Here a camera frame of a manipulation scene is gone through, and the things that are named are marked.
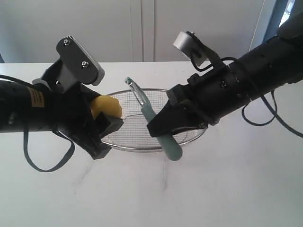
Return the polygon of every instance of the label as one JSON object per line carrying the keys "label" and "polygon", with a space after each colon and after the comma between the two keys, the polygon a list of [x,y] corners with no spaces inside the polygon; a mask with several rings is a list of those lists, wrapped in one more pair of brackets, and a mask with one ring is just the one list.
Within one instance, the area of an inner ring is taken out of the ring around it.
{"label": "label", "polygon": [[44,108],[44,97],[41,91],[27,87],[32,99],[32,107]]}

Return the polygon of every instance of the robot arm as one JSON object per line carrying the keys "label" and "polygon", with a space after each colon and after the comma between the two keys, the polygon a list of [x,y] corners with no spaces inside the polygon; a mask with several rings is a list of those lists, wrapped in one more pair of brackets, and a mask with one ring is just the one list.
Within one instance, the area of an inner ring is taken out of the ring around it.
{"label": "robot arm", "polygon": [[[196,69],[208,58],[213,69],[192,75],[186,85],[167,92],[169,101],[148,124],[152,137],[215,125],[220,118],[284,85],[303,79],[303,13],[286,21],[277,35],[239,59],[223,58],[191,32],[181,33],[174,45]],[[232,60],[228,66],[224,60]]]}

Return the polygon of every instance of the white tabletop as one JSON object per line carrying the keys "label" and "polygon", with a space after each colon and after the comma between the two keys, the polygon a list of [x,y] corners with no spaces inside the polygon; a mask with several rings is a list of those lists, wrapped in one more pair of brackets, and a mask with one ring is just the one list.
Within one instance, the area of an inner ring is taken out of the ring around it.
{"label": "white tabletop", "polygon": [[[195,71],[189,62],[102,63],[101,94],[141,87],[169,89]],[[50,64],[0,64],[0,73],[28,82]],[[280,116],[303,131],[303,84],[276,92]],[[255,101],[254,121],[271,115]],[[54,173],[39,173],[23,156],[22,133],[0,134],[0,226],[32,227],[255,227],[303,225],[303,140],[277,121],[248,125],[238,110],[184,147],[178,162],[163,153],[111,150],[100,160],[77,147]],[[69,143],[51,132],[33,132],[29,152],[52,167]]]}

